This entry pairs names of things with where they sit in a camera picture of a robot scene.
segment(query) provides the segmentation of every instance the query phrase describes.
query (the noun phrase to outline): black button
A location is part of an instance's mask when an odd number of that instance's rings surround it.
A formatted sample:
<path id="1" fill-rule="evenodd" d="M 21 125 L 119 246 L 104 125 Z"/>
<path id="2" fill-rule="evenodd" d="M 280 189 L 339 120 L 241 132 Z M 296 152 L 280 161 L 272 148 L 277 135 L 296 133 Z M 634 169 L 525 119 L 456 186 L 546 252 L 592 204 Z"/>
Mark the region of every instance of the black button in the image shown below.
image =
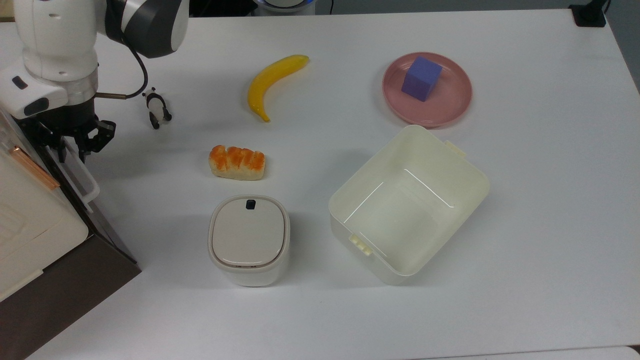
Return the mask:
<path id="1" fill-rule="evenodd" d="M 24 107 L 24 114 L 27 116 L 32 116 L 33 114 L 37 114 L 41 111 L 45 111 L 49 108 L 49 99 L 46 97 L 41 97 L 38 100 L 32 102 L 31 104 Z"/>
<path id="2" fill-rule="evenodd" d="M 18 89 L 20 90 L 24 90 L 27 88 L 27 83 L 25 83 L 22 78 L 20 78 L 20 76 L 15 76 L 13 79 L 11 79 L 11 81 L 13 81 L 13 83 L 15 84 L 15 86 L 18 87 Z"/>

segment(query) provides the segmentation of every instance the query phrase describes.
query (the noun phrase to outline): white lid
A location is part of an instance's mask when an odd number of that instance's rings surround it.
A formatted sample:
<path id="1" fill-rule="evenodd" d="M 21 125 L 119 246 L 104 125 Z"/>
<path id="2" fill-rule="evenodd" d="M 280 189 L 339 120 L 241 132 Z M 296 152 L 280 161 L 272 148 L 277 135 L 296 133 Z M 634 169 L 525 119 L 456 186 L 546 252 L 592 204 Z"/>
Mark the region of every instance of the white lid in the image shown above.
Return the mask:
<path id="1" fill-rule="evenodd" d="M 224 265 L 256 267 L 276 259 L 284 239 L 285 221 L 280 208 L 267 199 L 243 197 L 231 200 L 218 211 L 212 225 L 211 247 Z"/>

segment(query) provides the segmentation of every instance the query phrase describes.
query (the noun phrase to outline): white plastic handle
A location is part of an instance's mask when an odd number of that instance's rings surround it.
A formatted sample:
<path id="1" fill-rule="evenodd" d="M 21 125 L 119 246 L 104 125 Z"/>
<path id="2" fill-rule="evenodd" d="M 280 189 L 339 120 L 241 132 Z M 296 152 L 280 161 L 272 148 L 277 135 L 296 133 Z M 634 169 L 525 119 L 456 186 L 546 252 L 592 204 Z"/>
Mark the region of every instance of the white plastic handle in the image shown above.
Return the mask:
<path id="1" fill-rule="evenodd" d="M 96 182 L 96 180 L 93 178 L 93 176 L 89 172 L 89 169 L 87 169 L 84 163 L 80 160 L 80 157 L 78 156 L 77 152 L 71 147 L 71 145 L 69 145 L 69 143 L 66 140 L 64 140 L 64 142 L 65 142 L 65 147 L 67 148 L 67 151 L 72 155 L 71 158 L 74 159 L 74 161 L 78 164 L 78 166 L 80 167 L 80 169 L 82 170 L 86 178 L 91 183 L 91 187 L 92 187 L 91 191 L 84 196 L 81 195 L 76 189 L 78 196 L 80 196 L 80 199 L 82 199 L 82 202 L 88 208 L 89 203 L 93 201 L 96 197 L 98 197 L 98 194 L 100 193 L 100 186 L 98 186 L 98 182 Z"/>

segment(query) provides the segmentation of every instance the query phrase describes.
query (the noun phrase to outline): small panda figurine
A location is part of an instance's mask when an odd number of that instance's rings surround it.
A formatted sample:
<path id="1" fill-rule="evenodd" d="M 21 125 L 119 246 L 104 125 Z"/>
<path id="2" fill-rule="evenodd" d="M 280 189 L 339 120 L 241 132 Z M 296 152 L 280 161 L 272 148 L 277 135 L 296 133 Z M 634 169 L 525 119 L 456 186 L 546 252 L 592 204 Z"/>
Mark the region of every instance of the small panda figurine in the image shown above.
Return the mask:
<path id="1" fill-rule="evenodd" d="M 149 109 L 149 120 L 154 129 L 160 127 L 160 120 L 170 121 L 171 114 L 166 109 L 166 103 L 164 99 L 156 93 L 156 88 L 151 88 L 151 91 L 143 92 L 142 96 L 147 100 L 147 108 Z"/>

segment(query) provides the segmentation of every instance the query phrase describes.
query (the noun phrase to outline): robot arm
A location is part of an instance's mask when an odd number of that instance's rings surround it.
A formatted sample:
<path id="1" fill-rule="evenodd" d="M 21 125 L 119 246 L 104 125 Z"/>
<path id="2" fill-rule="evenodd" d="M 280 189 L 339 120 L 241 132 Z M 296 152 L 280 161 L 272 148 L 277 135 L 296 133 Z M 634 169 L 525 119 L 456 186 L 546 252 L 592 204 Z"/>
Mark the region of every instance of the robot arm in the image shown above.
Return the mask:
<path id="1" fill-rule="evenodd" d="M 14 0 L 22 58 L 0 71 L 0 107 L 43 145 L 76 139 L 81 157 L 100 151 L 115 124 L 97 120 L 97 33 L 147 58 L 170 54 L 186 34 L 188 0 Z M 88 138 L 94 129 L 100 138 Z"/>

